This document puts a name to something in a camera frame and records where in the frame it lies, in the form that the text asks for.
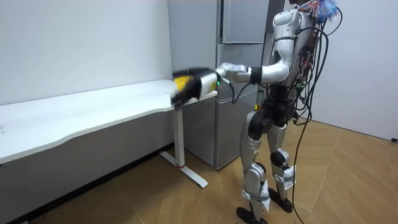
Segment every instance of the humanoid robot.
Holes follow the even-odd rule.
[[[319,33],[324,34],[314,11],[302,8],[306,2],[290,0],[291,4],[297,4],[296,7],[274,17],[274,64],[246,67],[223,63],[215,70],[189,68],[174,73],[176,77],[184,74],[194,76],[182,91],[172,97],[172,104],[176,108],[190,98],[205,96],[214,89],[215,83],[230,84],[229,80],[234,80],[269,85],[269,96],[264,100],[262,109],[248,114],[241,132],[243,196],[249,200],[251,210],[239,207],[236,213],[246,223],[267,223],[262,218],[262,208],[268,210],[270,200],[286,212],[291,213],[294,208],[287,199],[287,189],[294,185],[295,166],[289,166],[289,154],[283,150],[282,143],[287,123],[293,117],[298,117],[296,108],[300,92],[303,88],[310,88],[307,84],[312,74],[310,77],[308,74],[313,69]],[[266,169],[256,162],[263,134],[267,134],[268,138],[276,190],[268,187]]]

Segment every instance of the wooden floor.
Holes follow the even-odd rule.
[[[284,149],[292,158],[300,131],[293,125],[287,131]],[[235,215],[236,207],[248,208],[240,159],[219,172],[188,152],[186,160],[206,188],[157,156],[31,223],[242,223]],[[265,136],[257,161],[274,186]],[[297,165],[295,202],[305,223],[398,223],[398,144],[312,122]],[[269,224],[299,223],[273,202],[263,217]]]

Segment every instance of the white table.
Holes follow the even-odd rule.
[[[205,187],[207,182],[185,167],[182,110],[170,104],[176,89],[173,81],[157,80],[0,106],[0,164],[115,124],[173,110],[176,159],[160,154]],[[216,95],[214,91],[201,100]]]

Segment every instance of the gray refrigerator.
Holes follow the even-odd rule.
[[[223,62],[261,66],[272,50],[264,47],[266,30],[283,6],[278,0],[169,0],[173,69]],[[245,85],[232,83],[235,94]],[[216,98],[183,107],[186,149],[217,169],[239,156],[241,129],[254,111],[257,90],[247,86],[232,105],[230,87],[221,84]]]

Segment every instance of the robot elbow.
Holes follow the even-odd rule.
[[[261,83],[272,84],[281,82],[289,76],[289,67],[282,62],[262,67]]]

